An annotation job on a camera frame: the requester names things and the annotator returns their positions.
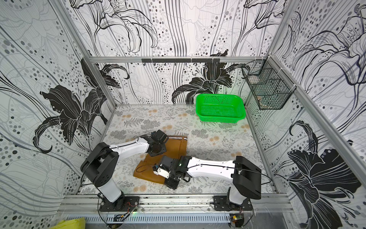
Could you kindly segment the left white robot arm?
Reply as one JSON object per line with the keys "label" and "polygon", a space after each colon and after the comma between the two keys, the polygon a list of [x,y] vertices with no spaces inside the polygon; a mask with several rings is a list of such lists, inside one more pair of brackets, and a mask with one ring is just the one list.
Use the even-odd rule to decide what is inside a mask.
{"label": "left white robot arm", "polygon": [[131,156],[148,153],[151,157],[166,152],[167,134],[161,130],[135,137],[133,141],[108,145],[99,143],[82,163],[80,170],[110,203],[123,200],[124,194],[112,176],[117,164]]}

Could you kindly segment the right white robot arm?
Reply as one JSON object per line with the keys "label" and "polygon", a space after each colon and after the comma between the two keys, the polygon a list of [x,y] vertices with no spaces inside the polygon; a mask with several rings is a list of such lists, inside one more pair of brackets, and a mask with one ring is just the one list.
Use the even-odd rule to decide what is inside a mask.
{"label": "right white robot arm", "polygon": [[173,159],[164,156],[152,167],[153,173],[165,178],[164,185],[177,189],[181,180],[189,182],[195,177],[213,177],[231,182],[228,201],[242,205],[244,200],[261,199],[262,171],[243,156],[235,160],[210,161],[192,156],[181,156]]}

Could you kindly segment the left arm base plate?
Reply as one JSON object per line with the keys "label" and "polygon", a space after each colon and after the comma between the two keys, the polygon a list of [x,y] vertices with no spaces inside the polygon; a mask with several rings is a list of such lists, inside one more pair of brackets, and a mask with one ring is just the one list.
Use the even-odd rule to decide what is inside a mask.
{"label": "left arm base plate", "polygon": [[138,207],[140,197],[138,196],[122,196],[115,202],[110,202],[106,197],[102,198],[102,203],[99,207],[101,212],[132,212]]}

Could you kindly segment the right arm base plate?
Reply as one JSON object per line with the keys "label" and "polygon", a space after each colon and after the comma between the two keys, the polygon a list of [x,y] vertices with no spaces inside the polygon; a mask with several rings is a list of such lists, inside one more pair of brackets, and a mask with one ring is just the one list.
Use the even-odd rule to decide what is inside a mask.
{"label": "right arm base plate", "polygon": [[242,204],[235,204],[229,201],[228,196],[213,196],[215,211],[252,211],[253,206],[249,198],[244,199]]}

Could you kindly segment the green plastic basket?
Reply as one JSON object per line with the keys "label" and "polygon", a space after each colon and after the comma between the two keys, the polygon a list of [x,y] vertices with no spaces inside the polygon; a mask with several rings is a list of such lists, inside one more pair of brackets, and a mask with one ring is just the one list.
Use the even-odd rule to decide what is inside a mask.
{"label": "green plastic basket", "polygon": [[202,122],[237,123],[246,118],[244,102],[237,95],[200,94],[195,105]]}

